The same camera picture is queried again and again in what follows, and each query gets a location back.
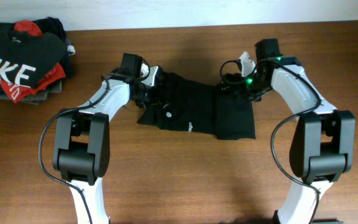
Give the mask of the red folded t-shirt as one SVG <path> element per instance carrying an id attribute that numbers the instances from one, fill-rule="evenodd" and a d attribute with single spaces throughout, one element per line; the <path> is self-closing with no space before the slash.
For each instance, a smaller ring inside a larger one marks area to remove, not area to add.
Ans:
<path id="1" fill-rule="evenodd" d="M 43 32 L 39 26 L 32 21 L 16 22 L 14 25 L 14 30 L 22 34 L 29 34 L 31 37 L 41 37 L 42 34 L 46 34 L 46 32 Z M 54 65 L 53 68 L 50 69 L 50 71 L 43 74 L 35 88 L 17 84 L 15 82 L 11 83 L 4 80 L 0 81 L 0 86 L 5 94 L 13 102 L 17 103 L 29 95 L 36 95 L 41 91 L 48 90 L 54 84 L 61 82 L 66 77 L 67 73 L 62 67 L 62 63 L 58 62 Z"/>

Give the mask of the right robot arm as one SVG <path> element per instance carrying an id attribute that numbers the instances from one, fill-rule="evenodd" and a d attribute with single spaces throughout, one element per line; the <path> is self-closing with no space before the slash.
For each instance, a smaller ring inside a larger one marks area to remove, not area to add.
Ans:
<path id="1" fill-rule="evenodd" d="M 239 72 L 220 73 L 222 91 L 249 102 L 272 90 L 283 98 L 292 114 L 272 131 L 270 151 L 291 186 L 271 223 L 317 223 L 321 198 L 352 167 L 355 116 L 328 102 L 310 82 L 300 60 L 280 52 L 278 39 L 262 39 L 254 49 L 255 60 L 244 52 L 233 61 Z M 275 137 L 293 119 L 297 124 L 289 150 L 291 172 L 287 172 L 278 160 Z"/>

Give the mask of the grey folded t-shirt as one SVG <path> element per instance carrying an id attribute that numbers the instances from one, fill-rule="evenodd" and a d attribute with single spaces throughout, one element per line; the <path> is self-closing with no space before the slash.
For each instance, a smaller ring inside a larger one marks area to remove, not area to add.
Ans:
<path id="1" fill-rule="evenodd" d="M 48 95 L 62 92 L 64 80 L 67 78 L 71 78 L 74 74 L 73 68 L 70 63 L 70 56 L 76 53 L 72 40 L 66 39 L 65 43 L 67 45 L 68 55 L 65 56 L 60 63 L 63 67 L 63 71 L 66 73 L 66 77 L 53 82 L 47 87 L 46 90 L 38 91 L 36 95 L 30 93 L 29 95 L 20 100 L 21 103 L 39 105 L 42 101 L 47 100 Z M 4 93 L 3 90 L 0 92 L 0 100 L 11 101 L 11 99 Z"/>

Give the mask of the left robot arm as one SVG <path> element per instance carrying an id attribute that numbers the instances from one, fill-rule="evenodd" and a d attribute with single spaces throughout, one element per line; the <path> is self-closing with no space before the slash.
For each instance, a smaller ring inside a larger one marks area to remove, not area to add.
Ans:
<path id="1" fill-rule="evenodd" d="M 57 116 L 52 164 L 60 182 L 71 190 L 78 223 L 110 222 L 103 197 L 110 161 L 109 123 L 129 101 L 148 103 L 161 77 L 158 65 L 124 53 L 121 66 L 102 77 L 99 90 L 86 103 Z"/>

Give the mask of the navy folded t-shirt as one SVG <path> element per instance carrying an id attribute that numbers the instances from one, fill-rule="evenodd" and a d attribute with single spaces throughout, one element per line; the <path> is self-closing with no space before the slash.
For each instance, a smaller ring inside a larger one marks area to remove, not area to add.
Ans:
<path id="1" fill-rule="evenodd" d="M 64 43 L 67 44 L 68 47 L 73 47 L 72 41 L 67 39 L 67 34 L 63 28 L 63 24 L 57 18 L 47 17 L 45 19 L 38 19 L 33 21 L 38 28 L 41 30 L 42 33 L 51 33 L 59 37 Z M 0 28 L 9 28 L 13 29 L 15 23 L 8 23 L 8 22 L 0 22 Z M 68 51 L 59 61 L 59 64 L 62 66 L 66 77 L 71 78 L 73 76 L 73 69 L 70 63 L 69 56 L 73 55 L 74 51 Z M 0 95 L 5 95 L 5 92 L 2 90 L 0 86 Z"/>

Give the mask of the black Sydrogen t-shirt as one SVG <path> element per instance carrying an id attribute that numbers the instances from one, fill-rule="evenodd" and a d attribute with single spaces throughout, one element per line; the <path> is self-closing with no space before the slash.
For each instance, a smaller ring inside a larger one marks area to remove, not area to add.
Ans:
<path id="1" fill-rule="evenodd" d="M 255 139 L 252 103 L 218 86 L 164 72 L 157 101 L 138 123 L 169 131 L 213 134 L 220 140 Z"/>

